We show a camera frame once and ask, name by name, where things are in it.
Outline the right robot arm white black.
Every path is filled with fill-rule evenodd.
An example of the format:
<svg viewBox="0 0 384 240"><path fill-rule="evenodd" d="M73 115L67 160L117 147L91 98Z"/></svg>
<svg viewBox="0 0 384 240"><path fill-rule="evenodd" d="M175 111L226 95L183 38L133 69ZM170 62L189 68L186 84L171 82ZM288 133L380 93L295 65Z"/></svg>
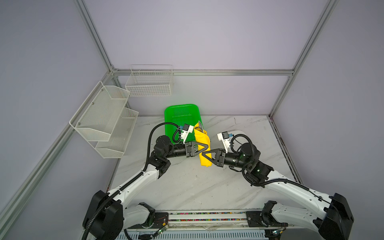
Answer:
<svg viewBox="0 0 384 240"><path fill-rule="evenodd" d="M294 208L268 201L256 220L263 227L299 226L319 233L325 240L347 240L350 237L354 217L344 196L337 193L330 196L286 178L262 163L260 155L260 151L250 143L232 152L226 149L202 152L202 157L217 167L229 166L241 172L252 187L277 192L300 205Z"/></svg>

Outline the silver knife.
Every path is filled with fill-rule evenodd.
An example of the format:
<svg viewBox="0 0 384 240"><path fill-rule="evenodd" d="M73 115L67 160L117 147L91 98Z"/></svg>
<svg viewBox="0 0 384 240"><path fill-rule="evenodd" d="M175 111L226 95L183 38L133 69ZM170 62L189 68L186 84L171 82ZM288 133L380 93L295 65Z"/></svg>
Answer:
<svg viewBox="0 0 384 240"><path fill-rule="evenodd" d="M199 129L200 132L202 132L202 133L204 132L203 125L202 125L202 123L200 121L198 121L198 129Z"/></svg>

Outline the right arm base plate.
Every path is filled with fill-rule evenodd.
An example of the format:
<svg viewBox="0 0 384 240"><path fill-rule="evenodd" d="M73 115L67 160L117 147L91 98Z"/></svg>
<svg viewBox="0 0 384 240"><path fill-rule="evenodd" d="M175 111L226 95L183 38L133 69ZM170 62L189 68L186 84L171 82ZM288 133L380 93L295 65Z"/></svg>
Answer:
<svg viewBox="0 0 384 240"><path fill-rule="evenodd" d="M271 213L263 211L247 211L246 219L249 227L287 227L287 223L280 223L272 217Z"/></svg>

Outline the green plastic basket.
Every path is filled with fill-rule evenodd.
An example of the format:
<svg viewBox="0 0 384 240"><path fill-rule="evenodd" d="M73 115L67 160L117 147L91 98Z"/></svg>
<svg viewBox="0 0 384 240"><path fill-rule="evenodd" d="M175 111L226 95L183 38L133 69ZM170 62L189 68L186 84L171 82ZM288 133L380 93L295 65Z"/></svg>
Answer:
<svg viewBox="0 0 384 240"><path fill-rule="evenodd" d="M200 123L203 123L200 115L200 110L198 106L194 104L170 106L165 109L164 117L165 122L175 123L182 127L184 126L184 124L195 126L198 121L200 121ZM175 126L165 125L165 135L171 139L173 144L175 144L175 142L173 141L173 135L176 130L177 128ZM196 139L193 132L191 134L188 134L186 142L195 140Z"/></svg>

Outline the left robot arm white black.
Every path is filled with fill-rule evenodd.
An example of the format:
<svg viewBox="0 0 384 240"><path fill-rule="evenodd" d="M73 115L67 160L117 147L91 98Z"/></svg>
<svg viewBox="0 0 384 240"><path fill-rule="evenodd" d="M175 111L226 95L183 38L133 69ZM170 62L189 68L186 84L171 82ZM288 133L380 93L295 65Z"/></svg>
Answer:
<svg viewBox="0 0 384 240"><path fill-rule="evenodd" d="M158 137L143 170L108 192L98 191L94 194L83 221L85 231L82 239L92 234L98 240L114 240L122 230L154 226L156 210L144 202L128 208L130 202L168 170L171 165L169 158L194 157L208 148L208 144L197 142L174 145L169 137Z"/></svg>

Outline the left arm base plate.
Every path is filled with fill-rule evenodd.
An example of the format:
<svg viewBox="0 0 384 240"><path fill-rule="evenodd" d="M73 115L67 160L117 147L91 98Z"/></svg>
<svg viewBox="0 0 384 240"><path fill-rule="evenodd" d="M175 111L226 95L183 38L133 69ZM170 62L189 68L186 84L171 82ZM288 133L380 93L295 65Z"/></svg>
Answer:
<svg viewBox="0 0 384 240"><path fill-rule="evenodd" d="M149 215L143 224L137 224L129 227L129 229L160 229L168 222L169 213L156 212Z"/></svg>

